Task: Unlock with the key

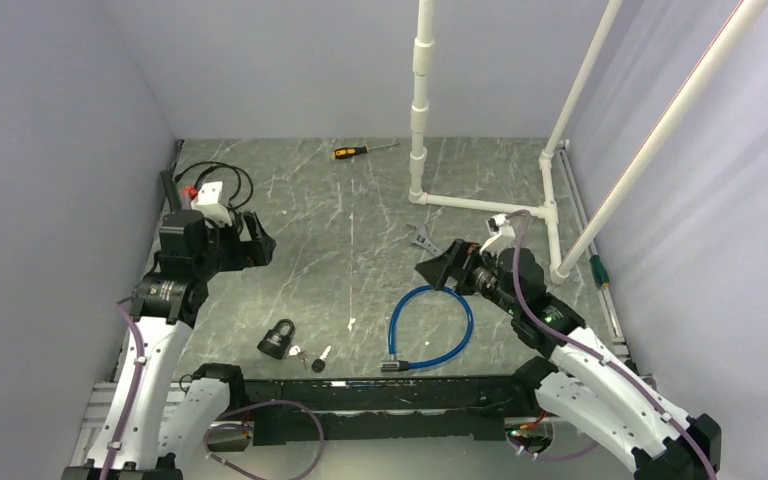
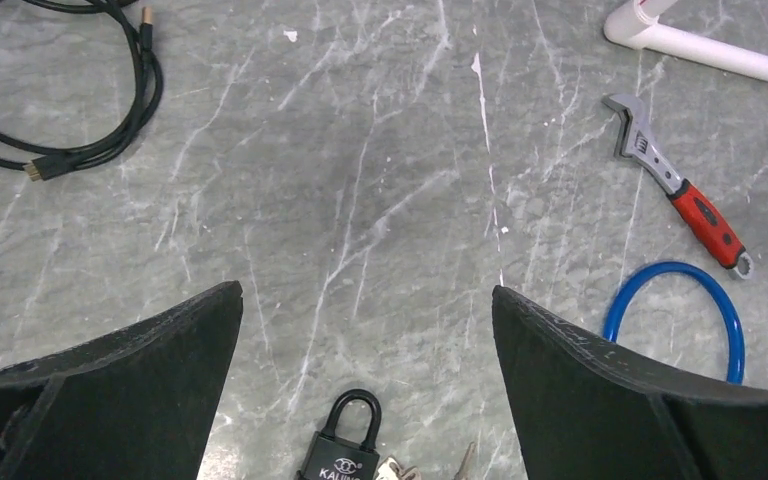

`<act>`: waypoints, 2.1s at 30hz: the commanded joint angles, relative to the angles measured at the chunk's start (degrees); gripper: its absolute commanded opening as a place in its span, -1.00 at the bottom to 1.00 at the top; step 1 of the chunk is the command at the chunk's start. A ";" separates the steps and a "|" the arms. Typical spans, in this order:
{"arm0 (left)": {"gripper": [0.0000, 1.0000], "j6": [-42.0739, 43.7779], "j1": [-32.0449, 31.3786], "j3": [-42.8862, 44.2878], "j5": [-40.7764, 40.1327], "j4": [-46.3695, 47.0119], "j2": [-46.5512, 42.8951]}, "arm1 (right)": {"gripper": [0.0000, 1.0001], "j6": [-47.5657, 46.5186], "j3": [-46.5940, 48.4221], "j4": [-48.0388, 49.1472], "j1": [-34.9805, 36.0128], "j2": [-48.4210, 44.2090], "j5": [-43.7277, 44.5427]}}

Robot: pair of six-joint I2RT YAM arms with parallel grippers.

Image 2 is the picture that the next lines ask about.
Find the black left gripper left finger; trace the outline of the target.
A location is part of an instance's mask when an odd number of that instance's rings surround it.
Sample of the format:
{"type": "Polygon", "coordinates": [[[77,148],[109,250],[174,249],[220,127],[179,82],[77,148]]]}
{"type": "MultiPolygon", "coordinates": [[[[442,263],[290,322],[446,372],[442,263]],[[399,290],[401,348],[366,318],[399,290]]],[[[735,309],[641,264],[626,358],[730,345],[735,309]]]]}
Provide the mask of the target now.
{"type": "Polygon", "coordinates": [[[220,283],[0,370],[0,479],[197,477],[243,315],[220,283]]]}

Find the silver key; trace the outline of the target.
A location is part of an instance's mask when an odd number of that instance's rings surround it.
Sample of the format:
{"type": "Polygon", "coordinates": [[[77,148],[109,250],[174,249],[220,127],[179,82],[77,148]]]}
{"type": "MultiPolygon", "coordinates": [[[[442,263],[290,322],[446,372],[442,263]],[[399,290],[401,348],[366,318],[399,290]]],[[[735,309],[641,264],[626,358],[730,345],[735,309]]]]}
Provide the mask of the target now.
{"type": "Polygon", "coordinates": [[[375,480],[421,480],[422,475],[416,466],[403,467],[396,458],[388,456],[376,469],[375,480]]]}

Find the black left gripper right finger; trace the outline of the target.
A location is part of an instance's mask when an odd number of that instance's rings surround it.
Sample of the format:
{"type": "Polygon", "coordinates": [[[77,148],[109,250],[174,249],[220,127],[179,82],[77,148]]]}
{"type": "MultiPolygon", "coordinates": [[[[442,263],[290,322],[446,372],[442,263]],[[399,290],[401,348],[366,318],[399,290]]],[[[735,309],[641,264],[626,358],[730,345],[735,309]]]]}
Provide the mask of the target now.
{"type": "Polygon", "coordinates": [[[768,479],[768,390],[655,361],[502,286],[492,324],[529,478],[768,479]]]}

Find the black padlock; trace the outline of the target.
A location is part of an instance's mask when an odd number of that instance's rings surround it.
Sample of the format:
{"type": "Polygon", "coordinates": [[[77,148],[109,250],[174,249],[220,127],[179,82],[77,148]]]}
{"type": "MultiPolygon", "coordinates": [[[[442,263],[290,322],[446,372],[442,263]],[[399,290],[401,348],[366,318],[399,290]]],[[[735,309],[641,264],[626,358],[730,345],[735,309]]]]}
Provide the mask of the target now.
{"type": "Polygon", "coordinates": [[[360,388],[343,392],[332,405],[324,427],[313,436],[296,479],[373,480],[380,459],[376,440],[381,420],[381,405],[372,392],[360,388]],[[355,400],[370,409],[370,422],[361,443],[341,438],[336,432],[344,408],[355,400]]]}

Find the blue cable lock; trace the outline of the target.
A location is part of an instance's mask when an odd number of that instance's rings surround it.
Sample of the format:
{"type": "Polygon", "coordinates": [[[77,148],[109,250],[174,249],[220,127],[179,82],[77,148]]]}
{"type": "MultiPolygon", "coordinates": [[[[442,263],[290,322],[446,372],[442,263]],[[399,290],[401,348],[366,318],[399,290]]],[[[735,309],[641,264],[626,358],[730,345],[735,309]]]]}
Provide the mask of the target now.
{"type": "Polygon", "coordinates": [[[721,314],[728,341],[726,381],[734,385],[742,385],[746,350],[743,328],[736,307],[724,288],[710,274],[688,263],[661,261],[649,264],[632,274],[620,286],[608,307],[602,337],[609,342],[616,342],[623,317],[635,294],[650,280],[667,274],[687,276],[695,280],[710,295],[721,314]]]}

